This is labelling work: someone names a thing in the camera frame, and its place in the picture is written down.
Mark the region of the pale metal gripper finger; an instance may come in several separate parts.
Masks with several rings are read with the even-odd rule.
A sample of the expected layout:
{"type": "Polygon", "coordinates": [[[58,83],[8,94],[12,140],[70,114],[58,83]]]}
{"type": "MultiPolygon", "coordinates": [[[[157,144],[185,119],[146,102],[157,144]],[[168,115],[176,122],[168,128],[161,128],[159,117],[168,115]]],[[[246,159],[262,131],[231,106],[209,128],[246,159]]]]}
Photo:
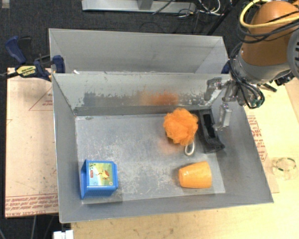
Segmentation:
{"type": "Polygon", "coordinates": [[[232,109],[228,104],[221,104],[219,109],[219,120],[213,126],[215,131],[221,131],[222,129],[230,125],[230,119],[232,115],[232,109]]]}
{"type": "Polygon", "coordinates": [[[206,92],[204,93],[204,102],[206,106],[211,106],[222,91],[222,78],[215,77],[213,79],[207,80],[206,84],[207,88],[206,92]]]}

